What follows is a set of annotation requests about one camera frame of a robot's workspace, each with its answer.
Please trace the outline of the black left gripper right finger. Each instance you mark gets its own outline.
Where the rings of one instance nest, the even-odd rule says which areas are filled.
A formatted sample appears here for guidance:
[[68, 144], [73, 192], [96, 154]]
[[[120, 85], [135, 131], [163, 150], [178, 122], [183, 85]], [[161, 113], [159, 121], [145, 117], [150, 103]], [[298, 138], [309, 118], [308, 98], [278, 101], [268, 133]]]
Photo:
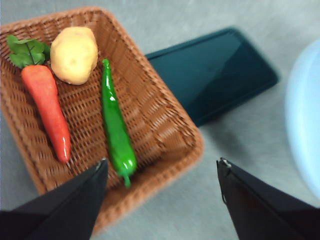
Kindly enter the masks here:
[[320, 210], [248, 173], [216, 162], [222, 201], [241, 240], [318, 240]]

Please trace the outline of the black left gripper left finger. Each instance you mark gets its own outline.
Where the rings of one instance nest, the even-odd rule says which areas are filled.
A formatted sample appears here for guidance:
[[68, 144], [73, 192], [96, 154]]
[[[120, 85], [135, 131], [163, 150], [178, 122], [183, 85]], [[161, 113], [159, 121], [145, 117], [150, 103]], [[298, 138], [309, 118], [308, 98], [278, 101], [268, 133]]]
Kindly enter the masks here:
[[11, 211], [0, 212], [2, 240], [88, 240], [105, 198], [108, 161]]

